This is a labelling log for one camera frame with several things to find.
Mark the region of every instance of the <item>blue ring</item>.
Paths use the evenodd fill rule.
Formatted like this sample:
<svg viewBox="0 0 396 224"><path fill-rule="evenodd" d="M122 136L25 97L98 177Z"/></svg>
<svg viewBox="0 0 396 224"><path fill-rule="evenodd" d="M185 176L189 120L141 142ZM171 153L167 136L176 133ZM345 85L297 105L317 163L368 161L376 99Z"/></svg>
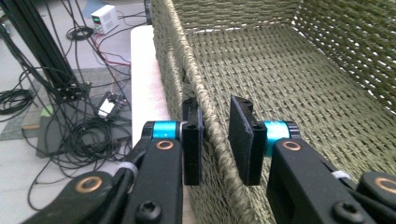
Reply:
<svg viewBox="0 0 396 224"><path fill-rule="evenodd" d="M267 127L267 149L265 157L272 157L273 147L277 140L281 138L290 138L289 127L284 121L265 120Z"/></svg>
<svg viewBox="0 0 396 224"><path fill-rule="evenodd" d="M155 121L152 138L176 139L177 122L173 120Z"/></svg>

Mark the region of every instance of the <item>power supply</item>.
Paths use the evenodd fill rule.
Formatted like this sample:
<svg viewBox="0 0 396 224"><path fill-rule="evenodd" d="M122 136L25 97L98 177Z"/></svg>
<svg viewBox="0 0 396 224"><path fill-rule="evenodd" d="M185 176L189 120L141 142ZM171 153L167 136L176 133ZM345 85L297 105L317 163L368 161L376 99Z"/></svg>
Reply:
<svg viewBox="0 0 396 224"><path fill-rule="evenodd" d="M98 34L105 35L119 25L116 8L111 5L105 5L91 14L95 31Z"/></svg>

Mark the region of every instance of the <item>green woven basket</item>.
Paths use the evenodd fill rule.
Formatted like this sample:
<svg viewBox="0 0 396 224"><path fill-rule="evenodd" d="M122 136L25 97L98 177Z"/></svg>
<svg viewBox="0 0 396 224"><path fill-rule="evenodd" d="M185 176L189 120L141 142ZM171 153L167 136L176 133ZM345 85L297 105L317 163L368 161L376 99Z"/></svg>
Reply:
<svg viewBox="0 0 396 224"><path fill-rule="evenodd" d="M154 43L169 110L196 96L205 119L203 223L274 222L262 184L245 187L227 140L230 95L258 119L295 121L302 137L355 181L396 174L394 1L157 0Z"/></svg>

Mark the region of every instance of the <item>gray floor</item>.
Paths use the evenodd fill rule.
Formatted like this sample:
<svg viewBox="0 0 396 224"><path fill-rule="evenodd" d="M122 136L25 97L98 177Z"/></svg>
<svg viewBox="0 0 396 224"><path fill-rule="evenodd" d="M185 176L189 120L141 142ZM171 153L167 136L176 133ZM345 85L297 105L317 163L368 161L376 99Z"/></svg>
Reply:
<svg viewBox="0 0 396 224"><path fill-rule="evenodd" d="M79 1L81 7L85 7L86 1ZM143 4L139 3L142 1L107 1L109 4L114 4L116 9L122 11L125 15L135 14L143 11ZM65 10L62 8L60 1L49 1L51 12L56 19L57 30L62 37L62 45L67 46L69 41L64 37L65 31L71 28L71 21L68 20L68 16L65 14ZM45 22L49 22L48 12L42 7L39 8L40 14L43 16ZM129 24L139 24L145 21L145 18L138 19L127 19L126 22ZM92 25L91 20L87 20L88 25ZM6 21L6 25L10 28L11 36L14 42L20 47L21 51L24 52L27 57L34 62L32 54L28 48L23 44L23 41L18 36L15 29L10 25L9 21ZM128 26L120 21L120 26L117 27L112 33L118 30L127 28ZM130 60L130 31L119 33L114 37L108 39L107 42L101 47L102 51L117 53L127 60ZM68 55L68 60L72 68L77 68L75 59L75 52L72 51ZM102 66L99 64L93 54L92 50L86 44L78 44L78 61L81 68L94 68ZM18 77L22 72L17 61L9 53L5 43L0 39L0 91L10 90L18 83ZM3 131L6 126L6 122L0 123L0 132ZM36 142L36 138L28 139L33 144ZM30 209L27 201L27 190L32 183L35 176L43 168L47 162L46 159L39 159L35 156L35 151L28 146L25 140L11 140L0 142L0 223L19 223L32 215L35 211ZM104 169L114 170L113 164L107 164ZM43 175L40 182L50 182L57 180L62 177L57 167L51 165L46 175ZM32 194L32 200L37 207L43 207L48 204L62 189L65 181L61 181L53 185L40 185L35 188Z"/></svg>

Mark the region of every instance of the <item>white cable tie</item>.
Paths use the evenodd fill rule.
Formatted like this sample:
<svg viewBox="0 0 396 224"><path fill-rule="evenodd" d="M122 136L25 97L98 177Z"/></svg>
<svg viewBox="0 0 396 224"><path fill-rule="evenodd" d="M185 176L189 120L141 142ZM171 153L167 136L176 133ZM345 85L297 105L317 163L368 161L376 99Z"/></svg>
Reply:
<svg viewBox="0 0 396 224"><path fill-rule="evenodd" d="M139 173L139 170L137 169L137 167L129 162L129 161L123 161L120 165L119 165L119 169L120 168L125 168L125 169L130 169L132 170L132 173L134 173L134 178L137 178L137 174Z"/></svg>
<svg viewBox="0 0 396 224"><path fill-rule="evenodd" d="M350 179L350 175L345 172L345 171L334 171L332 172L332 175L337 178L337 179L341 179L341 178L348 178Z"/></svg>

